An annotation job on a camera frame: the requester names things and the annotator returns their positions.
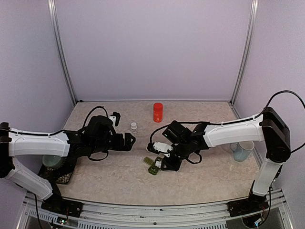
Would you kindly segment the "green pill organizer box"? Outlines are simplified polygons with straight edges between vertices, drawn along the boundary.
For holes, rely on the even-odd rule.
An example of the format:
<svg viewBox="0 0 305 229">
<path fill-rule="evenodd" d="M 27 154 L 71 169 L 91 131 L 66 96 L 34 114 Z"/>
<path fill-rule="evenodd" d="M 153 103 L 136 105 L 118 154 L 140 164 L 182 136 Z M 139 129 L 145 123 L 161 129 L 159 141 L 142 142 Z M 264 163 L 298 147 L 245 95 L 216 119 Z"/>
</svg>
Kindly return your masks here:
<svg viewBox="0 0 305 229">
<path fill-rule="evenodd" d="M 161 170 L 162 161 L 163 161 L 163 159 L 161 157 L 156 157 L 154 160 L 152 160 L 149 157 L 145 157 L 143 161 L 144 161 L 144 163 L 149 165 L 148 172 L 151 175 L 155 176 Z"/>
</svg>

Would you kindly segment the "small white pill bottle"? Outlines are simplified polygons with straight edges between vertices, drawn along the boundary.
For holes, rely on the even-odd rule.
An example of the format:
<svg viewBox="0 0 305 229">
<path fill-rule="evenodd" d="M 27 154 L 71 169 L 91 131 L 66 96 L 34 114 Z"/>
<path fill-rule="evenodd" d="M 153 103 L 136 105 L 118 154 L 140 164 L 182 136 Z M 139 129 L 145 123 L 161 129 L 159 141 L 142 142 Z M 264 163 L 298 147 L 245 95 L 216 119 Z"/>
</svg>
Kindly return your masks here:
<svg viewBox="0 0 305 229">
<path fill-rule="evenodd" d="M 131 130 L 132 132 L 136 132 L 138 129 L 137 123 L 136 122 L 132 122 L 131 123 Z"/>
</svg>

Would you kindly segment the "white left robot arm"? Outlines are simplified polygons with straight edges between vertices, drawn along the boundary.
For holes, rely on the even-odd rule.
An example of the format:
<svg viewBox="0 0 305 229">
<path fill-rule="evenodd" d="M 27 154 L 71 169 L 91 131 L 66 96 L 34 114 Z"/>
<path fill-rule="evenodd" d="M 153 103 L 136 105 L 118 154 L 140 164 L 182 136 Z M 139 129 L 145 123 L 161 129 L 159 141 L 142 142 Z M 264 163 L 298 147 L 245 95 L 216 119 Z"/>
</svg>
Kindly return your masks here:
<svg viewBox="0 0 305 229">
<path fill-rule="evenodd" d="M 136 138 L 131 133 L 115 131 L 118 122 L 102 115 L 93 116 L 77 131 L 60 130 L 55 133 L 24 132 L 0 124 L 0 177 L 14 182 L 43 200 L 56 212 L 67 207 L 64 198 L 56 194 L 54 185 L 17 160 L 17 156 L 42 155 L 59 158 L 91 157 L 109 151 L 132 150 Z"/>
</svg>

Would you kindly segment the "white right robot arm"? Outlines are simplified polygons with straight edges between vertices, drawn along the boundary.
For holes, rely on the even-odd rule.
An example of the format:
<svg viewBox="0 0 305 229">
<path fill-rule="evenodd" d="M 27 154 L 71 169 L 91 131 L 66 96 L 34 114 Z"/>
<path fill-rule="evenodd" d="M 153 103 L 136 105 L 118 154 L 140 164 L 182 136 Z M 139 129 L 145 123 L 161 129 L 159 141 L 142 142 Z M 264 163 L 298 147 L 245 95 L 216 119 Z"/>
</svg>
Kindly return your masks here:
<svg viewBox="0 0 305 229">
<path fill-rule="evenodd" d="M 196 122 L 193 130 L 184 122 L 172 121 L 162 127 L 162 135 L 170 144 L 148 143 L 148 151 L 164 154 L 162 170 L 178 171 L 183 160 L 192 153 L 212 147 L 243 142 L 265 142 L 266 156 L 258 177 L 252 185 L 251 196 L 244 200 L 244 208 L 255 211 L 261 206 L 278 171 L 291 156 L 290 130 L 276 111 L 267 107 L 260 114 L 230 122 Z"/>
</svg>

